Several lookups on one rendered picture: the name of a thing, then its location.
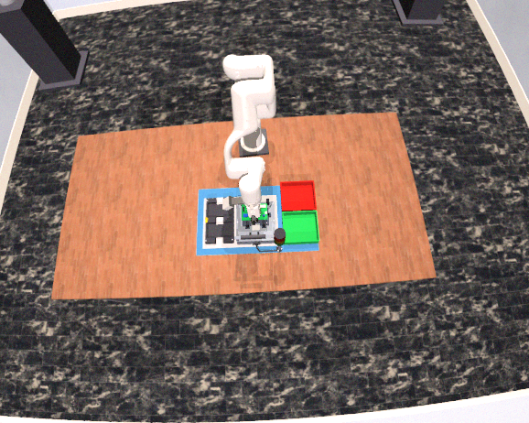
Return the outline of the green circuit board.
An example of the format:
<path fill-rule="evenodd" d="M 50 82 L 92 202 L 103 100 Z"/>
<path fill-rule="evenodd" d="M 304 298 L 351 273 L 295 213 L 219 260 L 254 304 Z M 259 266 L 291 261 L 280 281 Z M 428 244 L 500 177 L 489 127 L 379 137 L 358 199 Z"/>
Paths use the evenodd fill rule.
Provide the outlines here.
<path fill-rule="evenodd" d="M 267 203 L 260 204 L 261 216 L 258 220 L 267 220 Z M 249 218 L 246 205 L 242 205 L 242 221 L 251 221 Z"/>

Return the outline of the green bin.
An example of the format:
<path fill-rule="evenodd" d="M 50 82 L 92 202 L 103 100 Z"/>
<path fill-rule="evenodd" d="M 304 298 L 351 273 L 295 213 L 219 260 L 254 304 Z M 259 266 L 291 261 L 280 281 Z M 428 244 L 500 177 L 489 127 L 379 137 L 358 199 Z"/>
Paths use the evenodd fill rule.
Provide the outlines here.
<path fill-rule="evenodd" d="M 317 211 L 282 211 L 286 244 L 318 244 Z"/>

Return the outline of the red bin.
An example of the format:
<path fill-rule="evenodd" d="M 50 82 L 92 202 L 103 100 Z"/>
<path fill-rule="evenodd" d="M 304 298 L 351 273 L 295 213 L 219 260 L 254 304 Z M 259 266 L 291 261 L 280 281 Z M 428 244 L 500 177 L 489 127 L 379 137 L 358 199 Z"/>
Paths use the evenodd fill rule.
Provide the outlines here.
<path fill-rule="evenodd" d="M 317 209 L 314 180 L 280 182 L 280 190 L 282 212 L 315 211 Z"/>

